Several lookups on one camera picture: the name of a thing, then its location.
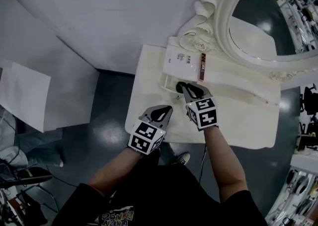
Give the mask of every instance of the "white wall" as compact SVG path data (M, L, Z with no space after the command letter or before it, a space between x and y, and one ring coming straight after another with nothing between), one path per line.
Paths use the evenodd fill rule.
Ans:
M94 67L134 74L143 44L166 46L195 0L19 0Z
M90 120L99 73L17 0L0 0L0 104L39 131Z

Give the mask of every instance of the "black t-shirt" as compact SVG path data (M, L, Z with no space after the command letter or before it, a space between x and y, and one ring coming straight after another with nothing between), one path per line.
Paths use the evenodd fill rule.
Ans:
M182 164L130 174L111 200L81 184L53 225L85 225L97 216L103 226L267 225L250 192L220 204Z

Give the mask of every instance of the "sneaker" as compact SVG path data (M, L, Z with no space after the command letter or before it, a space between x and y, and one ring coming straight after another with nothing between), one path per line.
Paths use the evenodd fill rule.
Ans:
M188 163L188 161L190 160L190 154L188 152L185 152L183 154L181 154L175 163L173 164L177 164L177 163L181 163L183 165L186 165Z

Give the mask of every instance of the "black cable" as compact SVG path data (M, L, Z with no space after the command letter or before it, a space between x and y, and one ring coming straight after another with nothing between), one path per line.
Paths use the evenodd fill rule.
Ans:
M13 173L13 170L11 169L11 165L10 165L10 164L13 162L14 159L16 159L16 158L18 157L18 155L19 155L19 153L20 153L20 139L19 139L19 137L16 135L16 134L17 134L17 133L16 133L16 129L15 129L6 119L3 118L3 120L14 130L15 137L16 137L16 139L18 140L18 153L15 155L15 157L12 158L12 160L11 160L10 162L6 162L5 160L0 159L0 161L2 161L2 162L5 164L5 167L0 171L0 174L4 171L4 169L5 169L6 167L8 167L8 168L9 168L9 171L10 171L10 173L11 173L11 175L12 175L15 179L17 179L16 175Z
M207 145L205 144L204 153L203 153L203 157L202 157L202 163L201 163L201 173L200 173L200 178L199 178L199 184L201 184L201 178L202 178L202 173L203 173L203 163L204 163L204 158L205 158L206 153L207 153Z
M48 169L48 172L50 172L50 174L51 174L55 179L57 179L57 180L59 180L59 181L65 183L65 184L68 184L68 185L70 185L70 186L73 186L73 187L78 188L77 185L70 184L70 183L68 183L68 182L66 182L66 181L64 181L64 180L61 180L61 179L59 179L58 177L54 176L54 175L51 173L51 171L49 170L49 167L48 167L48 166L46 166L46 168Z
M32 168L34 167L35 165L37 165L38 163L36 162L35 164L32 164L31 166L28 166L26 169L29 169L29 168Z
M15 134L16 134L16 129L11 125L9 124L9 122L3 118L3 120L14 130ZM4 169L6 167L10 167L10 164L13 162L14 159L16 159L20 153L20 140L18 138L18 136L16 135L16 139L18 140L18 153L15 155L15 157L12 158L12 160L10 162L8 162L8 164L0 171L0 174L4 171Z
M4 190L6 190L6 191L9 192L9 194L7 194L7 193L5 193L5 192L4 192L4 194L6 194L6 195L10 195L10 194L11 194L11 192L10 192L8 189L4 189Z
M7 182L4 178L2 178L2 177L0 177L0 180L2 181L2 182Z

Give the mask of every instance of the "oval mirror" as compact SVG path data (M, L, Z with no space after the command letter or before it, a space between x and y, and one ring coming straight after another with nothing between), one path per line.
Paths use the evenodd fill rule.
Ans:
M318 55L318 0L239 0L229 19L233 44L265 61Z

